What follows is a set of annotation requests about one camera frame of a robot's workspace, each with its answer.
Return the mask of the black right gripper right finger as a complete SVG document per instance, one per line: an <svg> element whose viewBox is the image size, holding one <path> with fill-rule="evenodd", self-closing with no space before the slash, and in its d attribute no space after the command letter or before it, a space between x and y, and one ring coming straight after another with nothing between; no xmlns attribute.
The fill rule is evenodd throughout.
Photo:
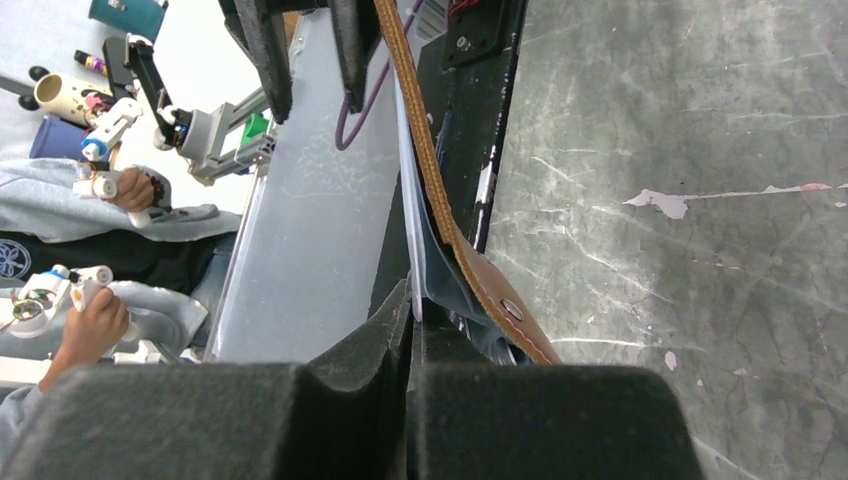
<svg viewBox="0 0 848 480"><path fill-rule="evenodd" d="M701 479L680 403L620 365L498 366L444 310L415 323L407 396L413 479Z"/></svg>

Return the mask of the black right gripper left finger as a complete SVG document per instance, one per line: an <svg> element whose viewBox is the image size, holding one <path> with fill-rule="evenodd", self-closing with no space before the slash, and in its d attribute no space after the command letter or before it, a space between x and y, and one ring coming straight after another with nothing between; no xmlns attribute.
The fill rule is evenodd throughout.
<svg viewBox="0 0 848 480"><path fill-rule="evenodd" d="M412 320L400 281L307 364L77 369L5 479L401 479Z"/></svg>

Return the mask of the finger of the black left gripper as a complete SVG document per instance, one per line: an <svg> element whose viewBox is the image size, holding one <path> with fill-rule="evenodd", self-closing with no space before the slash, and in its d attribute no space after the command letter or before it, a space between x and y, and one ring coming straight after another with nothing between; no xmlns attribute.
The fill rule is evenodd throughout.
<svg viewBox="0 0 848 480"><path fill-rule="evenodd" d="M345 98L350 113L364 108L367 71L381 38L374 0L329 0Z"/></svg>
<svg viewBox="0 0 848 480"><path fill-rule="evenodd" d="M257 71L272 116L285 123L293 104L285 1L219 0L228 33Z"/></svg>

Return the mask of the brown leather card holder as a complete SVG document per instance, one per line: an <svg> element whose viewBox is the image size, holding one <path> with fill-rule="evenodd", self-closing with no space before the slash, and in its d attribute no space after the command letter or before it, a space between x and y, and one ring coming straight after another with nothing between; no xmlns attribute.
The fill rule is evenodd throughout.
<svg viewBox="0 0 848 480"><path fill-rule="evenodd" d="M377 1L375 7L395 65L397 84L417 154L423 198L431 211L425 220L438 232L436 244L439 252L449 250L456 265L448 270L458 284L462 299L452 309L469 319L491 321L532 361L541 365L560 364L562 360L520 295L502 272L471 246L457 226L437 162L426 107L398 9L393 1Z"/></svg>

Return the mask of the white card with stripe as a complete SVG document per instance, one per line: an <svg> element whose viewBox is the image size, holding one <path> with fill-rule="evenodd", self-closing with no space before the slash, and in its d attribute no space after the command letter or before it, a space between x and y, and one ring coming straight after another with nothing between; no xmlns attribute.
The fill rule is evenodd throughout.
<svg viewBox="0 0 848 480"><path fill-rule="evenodd" d="M411 267L412 313L416 321L424 317L426 258L423 246L423 230L419 211L420 185L410 125L401 92L399 75L394 73L397 112L397 133L400 161L401 194L407 248Z"/></svg>

